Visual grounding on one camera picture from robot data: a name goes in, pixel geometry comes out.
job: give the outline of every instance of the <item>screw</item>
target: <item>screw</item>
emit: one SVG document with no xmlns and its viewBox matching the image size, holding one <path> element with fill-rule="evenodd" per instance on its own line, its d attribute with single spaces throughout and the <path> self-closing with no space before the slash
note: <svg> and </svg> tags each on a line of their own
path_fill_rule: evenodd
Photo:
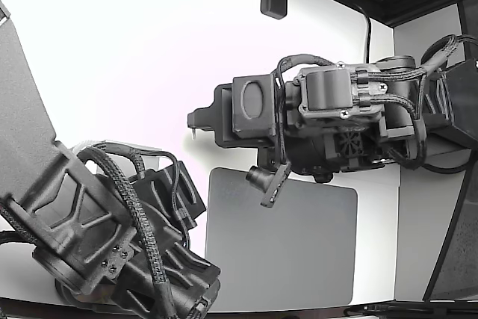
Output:
<svg viewBox="0 0 478 319">
<path fill-rule="evenodd" d="M 341 111 L 341 114 L 340 114 L 340 117 L 341 117 L 341 119 L 343 119 L 343 120 L 348 119 L 348 118 L 350 117 L 349 111 L 347 111 L 347 110 L 342 110 L 342 111 Z"/>
</svg>

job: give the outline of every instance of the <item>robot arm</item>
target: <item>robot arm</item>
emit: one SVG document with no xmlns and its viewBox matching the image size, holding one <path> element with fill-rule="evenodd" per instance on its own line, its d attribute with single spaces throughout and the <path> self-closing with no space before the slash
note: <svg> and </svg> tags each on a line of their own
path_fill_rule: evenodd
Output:
<svg viewBox="0 0 478 319">
<path fill-rule="evenodd" d="M 258 149 L 258 166 L 246 179 L 265 193 L 267 207 L 290 171 L 324 183 L 333 173 L 390 163 L 416 169 L 427 153 L 478 146 L 478 125 L 465 116 L 476 110 L 476 61 L 446 66 L 465 41 L 478 43 L 469 36 L 439 40 L 420 66 L 409 56 L 355 65 L 290 56 L 270 74 L 220 85 L 214 103 L 187 123 L 214 131 L 218 146 Z M 300 64 L 314 66 L 284 83 L 282 73 Z"/>
<path fill-rule="evenodd" d="M 0 10 L 0 214 L 17 233 L 2 241 L 32 243 L 33 257 L 70 304 L 106 285 L 122 312 L 203 318 L 220 270 L 188 249 L 187 231 L 205 206 L 183 163 L 118 143 L 76 155 L 57 141 L 1 3 Z M 127 179 L 107 153 L 130 158 L 138 175 Z M 166 156 L 173 165 L 146 170 L 141 155 Z M 87 161 L 106 176 L 93 175 Z"/>
</svg>

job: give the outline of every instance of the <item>white table surface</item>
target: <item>white table surface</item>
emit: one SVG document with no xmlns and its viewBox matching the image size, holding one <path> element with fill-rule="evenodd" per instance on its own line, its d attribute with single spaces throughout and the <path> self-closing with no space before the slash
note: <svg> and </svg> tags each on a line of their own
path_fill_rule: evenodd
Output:
<svg viewBox="0 0 478 319">
<path fill-rule="evenodd" d="M 289 0 L 280 21 L 263 16 L 259 0 L 2 1 L 58 140 L 73 146 L 108 138 L 171 151 L 204 200 L 213 168 L 255 163 L 254 150 L 218 148 L 211 133 L 198 131 L 192 141 L 187 113 L 210 105 L 215 86 L 267 73 L 295 53 L 351 64 L 363 58 L 362 15 L 330 0 Z M 393 31 L 373 22 L 372 60 L 393 53 Z M 394 297 L 399 183 L 396 166 L 341 174 L 332 183 L 359 194 L 352 304 Z M 205 222 L 202 215 L 191 231 L 200 255 Z M 28 245 L 1 246 L 0 261 L 0 297 L 60 303 Z"/>
</svg>

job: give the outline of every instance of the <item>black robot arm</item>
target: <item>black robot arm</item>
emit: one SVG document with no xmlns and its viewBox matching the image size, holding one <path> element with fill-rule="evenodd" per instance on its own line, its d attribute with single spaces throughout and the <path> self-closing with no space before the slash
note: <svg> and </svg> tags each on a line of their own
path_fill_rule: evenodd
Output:
<svg viewBox="0 0 478 319">
<path fill-rule="evenodd" d="M 416 169 L 427 152 L 478 147 L 478 126 L 465 117 L 474 109 L 464 101 L 478 95 L 476 61 L 447 67 L 466 41 L 477 43 L 470 36 L 444 37 L 420 66 L 410 56 L 332 64 L 293 55 L 270 74 L 218 86 L 213 104 L 189 114 L 187 124 L 214 131 L 218 146 L 258 149 L 246 179 L 265 193 L 261 204 L 267 207 L 290 171 L 324 183 L 334 173 L 390 163 Z M 282 73 L 300 64 L 314 66 L 284 83 Z"/>
</svg>

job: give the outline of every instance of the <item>braided cable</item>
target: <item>braided cable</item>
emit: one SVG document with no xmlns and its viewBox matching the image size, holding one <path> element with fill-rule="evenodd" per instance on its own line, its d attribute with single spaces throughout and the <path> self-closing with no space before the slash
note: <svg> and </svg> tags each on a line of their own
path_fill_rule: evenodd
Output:
<svg viewBox="0 0 478 319">
<path fill-rule="evenodd" d="M 157 317 L 160 319 L 177 318 L 171 285 L 164 269 L 155 234 L 133 186 L 118 165 L 104 151 L 96 147 L 87 147 L 78 153 L 78 158 L 83 163 L 95 162 L 113 180 L 115 188 L 130 211 L 134 226 L 141 238 L 141 245 L 146 252 L 146 260 L 155 289 L 155 303 L 158 308 L 161 308 L 158 310 Z"/>
</svg>

